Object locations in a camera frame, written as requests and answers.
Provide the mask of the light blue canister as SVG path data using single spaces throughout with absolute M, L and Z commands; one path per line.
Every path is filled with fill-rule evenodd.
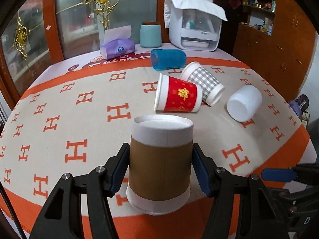
M 161 25 L 159 22 L 143 22 L 140 27 L 140 46 L 159 48 L 162 46 Z

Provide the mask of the grey checked paper cup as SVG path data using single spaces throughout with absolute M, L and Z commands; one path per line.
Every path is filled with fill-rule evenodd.
M 199 85 L 202 88 L 202 100 L 209 106 L 215 105 L 221 99 L 225 89 L 225 86 L 199 62 L 188 64 L 182 71 L 180 79 Z

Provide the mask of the blue plastic cup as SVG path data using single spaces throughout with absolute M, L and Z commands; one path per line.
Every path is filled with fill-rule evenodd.
M 152 67 L 157 71 L 182 68 L 187 55 L 179 49 L 153 49 L 150 53 Z

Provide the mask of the white plastic cup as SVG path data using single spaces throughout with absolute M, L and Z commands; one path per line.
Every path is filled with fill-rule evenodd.
M 246 85 L 229 98 L 226 109 L 237 122 L 246 122 L 254 116 L 261 104 L 260 91 L 253 85 Z

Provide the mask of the red paper cup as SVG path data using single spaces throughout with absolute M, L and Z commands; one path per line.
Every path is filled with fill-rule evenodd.
M 196 113 L 202 104 L 202 88 L 168 75 L 159 74 L 154 110 Z

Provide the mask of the white cloth on appliance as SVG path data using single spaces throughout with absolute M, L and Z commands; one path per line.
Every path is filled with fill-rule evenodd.
M 170 27 L 171 9 L 198 10 L 214 15 L 223 21 L 227 21 L 225 11 L 222 7 L 207 0 L 165 0 L 164 1 L 164 27 Z

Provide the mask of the dark wooden shelf cabinet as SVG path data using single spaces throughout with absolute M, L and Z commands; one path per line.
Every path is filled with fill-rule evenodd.
M 243 0 L 233 56 L 285 99 L 299 94 L 310 70 L 316 31 L 295 0 Z

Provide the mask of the purple tissue pack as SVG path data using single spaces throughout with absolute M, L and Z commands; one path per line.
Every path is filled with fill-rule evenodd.
M 130 39 L 131 25 L 107 29 L 104 42 L 100 45 L 100 55 L 109 60 L 135 51 L 135 43 Z

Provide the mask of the white countertop appliance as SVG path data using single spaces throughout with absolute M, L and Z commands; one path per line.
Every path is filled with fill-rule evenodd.
M 218 5 L 212 12 L 171 7 L 169 40 L 182 50 L 215 51 L 226 20 L 224 9 Z

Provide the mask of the orange beige H-pattern tablecloth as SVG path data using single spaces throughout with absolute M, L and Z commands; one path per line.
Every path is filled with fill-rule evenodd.
M 185 114 L 194 142 L 217 165 L 246 176 L 316 160 L 306 129 L 263 77 L 221 50 L 187 57 L 225 86 L 217 104 Z M 87 174 L 130 141 L 134 119 L 154 112 L 159 75 L 148 49 L 110 61 L 95 51 L 50 66 L 26 90 L 1 132 L 1 183 L 24 231 L 64 173 Z M 260 91 L 262 104 L 237 122 L 226 104 L 246 85 Z

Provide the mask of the wooden glass door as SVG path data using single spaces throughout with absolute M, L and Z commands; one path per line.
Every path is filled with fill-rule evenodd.
M 164 0 L 1 0 L 1 94 L 10 109 L 51 65 L 97 51 L 104 30 L 163 24 Z

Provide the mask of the brown paper cup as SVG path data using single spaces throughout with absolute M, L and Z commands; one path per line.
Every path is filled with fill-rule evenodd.
M 190 119 L 149 114 L 134 119 L 127 198 L 148 215 L 165 215 L 190 197 L 194 124 Z

